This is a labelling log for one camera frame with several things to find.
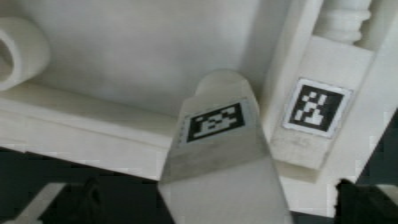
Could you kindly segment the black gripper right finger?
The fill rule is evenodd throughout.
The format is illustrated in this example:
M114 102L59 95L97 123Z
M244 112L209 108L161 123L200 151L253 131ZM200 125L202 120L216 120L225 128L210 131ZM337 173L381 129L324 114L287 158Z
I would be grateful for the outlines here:
M398 185L337 185L335 224L398 224Z

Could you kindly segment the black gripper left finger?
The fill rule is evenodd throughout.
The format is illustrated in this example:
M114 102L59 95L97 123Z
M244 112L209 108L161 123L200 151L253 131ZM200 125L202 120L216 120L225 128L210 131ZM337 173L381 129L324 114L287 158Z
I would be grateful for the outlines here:
M97 179L49 183L11 224L107 224Z

